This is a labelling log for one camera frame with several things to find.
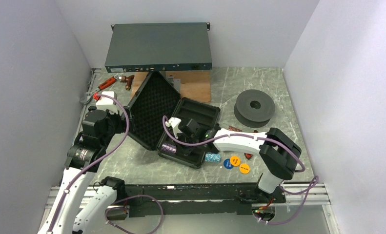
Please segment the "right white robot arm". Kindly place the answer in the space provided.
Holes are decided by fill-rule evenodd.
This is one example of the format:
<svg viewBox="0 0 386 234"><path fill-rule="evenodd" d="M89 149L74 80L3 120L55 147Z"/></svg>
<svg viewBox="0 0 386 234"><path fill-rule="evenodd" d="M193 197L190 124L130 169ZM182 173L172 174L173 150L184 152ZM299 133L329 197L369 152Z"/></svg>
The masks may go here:
<svg viewBox="0 0 386 234"><path fill-rule="evenodd" d="M268 171L260 176L255 188L255 197L260 202L269 201L282 181L291 180L295 173L306 170L300 160L301 148L277 128L270 128L266 133L243 133L221 128L205 141L186 143L178 140L177 135L183 133L179 129L180 123L179 118L165 120L163 117L165 132L178 144L189 147L210 144L218 151L259 155L268 168Z"/></svg>

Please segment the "orange big blind button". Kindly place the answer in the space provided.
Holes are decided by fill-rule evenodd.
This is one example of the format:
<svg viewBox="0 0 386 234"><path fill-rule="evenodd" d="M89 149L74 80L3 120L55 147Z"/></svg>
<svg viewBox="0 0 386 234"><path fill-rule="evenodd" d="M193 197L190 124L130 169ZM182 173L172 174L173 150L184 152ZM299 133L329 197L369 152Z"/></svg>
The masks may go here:
<svg viewBox="0 0 386 234"><path fill-rule="evenodd" d="M240 163L241 163L241 160L240 160L240 158L239 158L238 156L232 156L232 157L229 159L229 161L230 161L230 164L231 164L232 166L234 166L234 167L239 166Z"/></svg>

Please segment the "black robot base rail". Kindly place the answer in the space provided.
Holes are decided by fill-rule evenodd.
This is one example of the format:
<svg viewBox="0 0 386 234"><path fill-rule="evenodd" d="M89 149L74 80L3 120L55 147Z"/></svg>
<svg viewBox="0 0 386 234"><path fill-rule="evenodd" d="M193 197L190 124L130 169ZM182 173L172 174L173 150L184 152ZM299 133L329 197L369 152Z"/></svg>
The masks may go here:
<svg viewBox="0 0 386 234"><path fill-rule="evenodd" d="M285 203L281 189L272 194L257 189L255 182L207 184L127 184L118 189L108 217L120 220L147 215L224 214L250 215L258 206Z"/></svg>

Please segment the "purple poker chip stack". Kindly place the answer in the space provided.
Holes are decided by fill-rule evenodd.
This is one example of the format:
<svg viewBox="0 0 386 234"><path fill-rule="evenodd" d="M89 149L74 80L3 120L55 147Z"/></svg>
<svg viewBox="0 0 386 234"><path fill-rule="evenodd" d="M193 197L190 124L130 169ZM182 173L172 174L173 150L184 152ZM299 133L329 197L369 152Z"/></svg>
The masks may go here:
<svg viewBox="0 0 386 234"><path fill-rule="evenodd" d="M177 147L174 144L171 143L163 143L161 146L161 150L167 153L176 154Z"/></svg>

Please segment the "black foam-lined poker case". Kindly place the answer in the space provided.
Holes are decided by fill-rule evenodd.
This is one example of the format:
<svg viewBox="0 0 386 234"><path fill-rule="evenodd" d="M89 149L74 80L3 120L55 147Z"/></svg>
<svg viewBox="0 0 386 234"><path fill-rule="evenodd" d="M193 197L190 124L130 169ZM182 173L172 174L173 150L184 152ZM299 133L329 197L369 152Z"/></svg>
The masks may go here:
<svg viewBox="0 0 386 234"><path fill-rule="evenodd" d="M145 149L157 151L163 158L197 169L204 162L206 153L218 153L210 144L189 147L176 143L166 134L162 122L163 116L192 118L201 125L210 126L211 129L205 134L208 138L220 129L217 122L220 115L218 107L183 97L173 110L164 104L137 104L136 107L128 104L127 110L130 118L129 136ZM161 150L165 142L176 145L176 154Z"/></svg>

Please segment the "blue dealer button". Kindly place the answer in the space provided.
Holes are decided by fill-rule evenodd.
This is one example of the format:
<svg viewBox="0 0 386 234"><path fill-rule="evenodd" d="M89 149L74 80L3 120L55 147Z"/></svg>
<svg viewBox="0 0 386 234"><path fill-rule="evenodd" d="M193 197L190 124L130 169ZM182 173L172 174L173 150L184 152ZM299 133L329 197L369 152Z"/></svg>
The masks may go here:
<svg viewBox="0 0 386 234"><path fill-rule="evenodd" d="M223 166L224 166L226 169L229 169L229 170L232 169L232 168L234 168L234 166L231 164L229 158L227 158L227 159L225 159L225 160L223 161Z"/></svg>

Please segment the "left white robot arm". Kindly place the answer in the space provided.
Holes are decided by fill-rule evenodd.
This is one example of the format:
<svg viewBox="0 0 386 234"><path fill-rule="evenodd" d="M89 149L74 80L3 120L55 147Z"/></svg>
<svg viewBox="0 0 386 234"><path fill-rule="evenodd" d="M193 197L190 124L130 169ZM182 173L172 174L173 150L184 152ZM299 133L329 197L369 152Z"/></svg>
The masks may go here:
<svg viewBox="0 0 386 234"><path fill-rule="evenodd" d="M89 203L81 208L101 161L110 155L106 149L112 137L120 133L127 135L128 125L126 111L114 113L109 109L95 109L87 113L82 132L68 150L61 185L40 234L87 234L108 206L125 201L125 182L107 176L101 180Z"/></svg>

